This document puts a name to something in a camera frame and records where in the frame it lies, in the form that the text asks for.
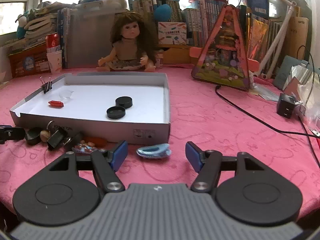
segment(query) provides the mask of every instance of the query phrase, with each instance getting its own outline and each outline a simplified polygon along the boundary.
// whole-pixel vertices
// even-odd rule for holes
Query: blue gripper pad
[[[124,141],[114,152],[112,161],[110,163],[111,168],[114,171],[118,171],[121,164],[124,162],[128,155],[128,143]]]
[[[199,173],[203,167],[203,163],[200,159],[200,153],[192,147],[190,143],[186,143],[186,157],[190,162],[191,166],[195,170],[195,172]]]

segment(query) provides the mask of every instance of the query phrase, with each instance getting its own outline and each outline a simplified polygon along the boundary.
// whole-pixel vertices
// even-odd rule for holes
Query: cardboard box
[[[159,22],[158,38],[159,44],[187,45],[187,24]]]
[[[301,45],[306,45],[308,35],[308,18],[291,17],[288,24],[287,33],[281,50],[281,57],[278,62],[282,62],[286,55],[297,57],[298,48]],[[299,50],[298,59],[303,60],[304,48]]]
[[[62,101],[63,90],[73,91],[62,108],[52,108],[51,100]],[[123,118],[106,115],[116,98],[129,96],[133,106]],[[109,72],[64,74],[52,81],[46,94],[39,88],[10,109],[16,126],[46,128],[50,121],[68,136],[83,132],[109,142],[155,145],[167,143],[170,133],[170,101],[164,73]]]

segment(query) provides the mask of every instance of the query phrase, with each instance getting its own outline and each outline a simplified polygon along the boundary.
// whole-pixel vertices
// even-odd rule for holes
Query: white pole
[[[284,38],[285,38],[285,35],[287,34],[287,28],[286,28],[286,31],[283,32],[283,35],[281,36],[280,38],[280,41],[279,41],[279,44],[278,44],[278,47],[277,47],[277,50],[276,50],[276,54],[275,56],[273,57],[273,60],[272,60],[272,63],[271,63],[271,66],[268,70],[268,73],[267,73],[267,79],[271,78],[271,75],[273,73],[273,70],[275,69],[276,67],[276,63],[278,61],[278,58],[279,58],[279,55],[280,55],[280,52],[281,52],[281,49],[282,49],[282,45],[283,45],[283,42],[284,42]]]
[[[259,70],[255,73],[253,73],[254,75],[257,75],[259,76],[261,74],[261,71],[263,70],[263,68],[265,67],[266,63],[268,62],[268,60],[270,59],[273,51],[275,50],[277,44],[279,43],[280,41],[280,38],[282,37],[282,35],[285,36],[286,32],[287,32],[287,28],[288,28],[288,23],[289,23],[289,20],[290,20],[290,17],[294,11],[294,7],[297,6],[297,3],[295,1],[292,1],[292,2],[289,2],[287,1],[288,3],[290,3],[290,8],[289,8],[289,12],[287,13],[287,15],[285,16],[284,18],[284,21],[282,23],[282,26],[278,32],[278,34],[276,35],[273,43],[271,44],[270,48],[268,49],[266,55],[264,56],[263,60],[261,61],[260,63],[260,66],[259,66]]]

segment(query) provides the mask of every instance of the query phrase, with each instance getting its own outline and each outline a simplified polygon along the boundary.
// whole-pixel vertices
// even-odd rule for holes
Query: red soda can
[[[47,53],[61,50],[60,36],[57,33],[47,35],[45,37],[45,44],[47,46]]]

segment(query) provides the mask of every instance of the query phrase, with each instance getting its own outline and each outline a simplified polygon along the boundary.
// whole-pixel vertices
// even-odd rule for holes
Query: doll hand
[[[144,66],[145,64],[147,64],[148,59],[149,59],[148,56],[140,58],[140,64]]]
[[[105,63],[105,60],[104,60],[103,57],[98,60],[98,65],[99,65],[99,67],[101,67],[101,65],[103,65],[104,63]]]

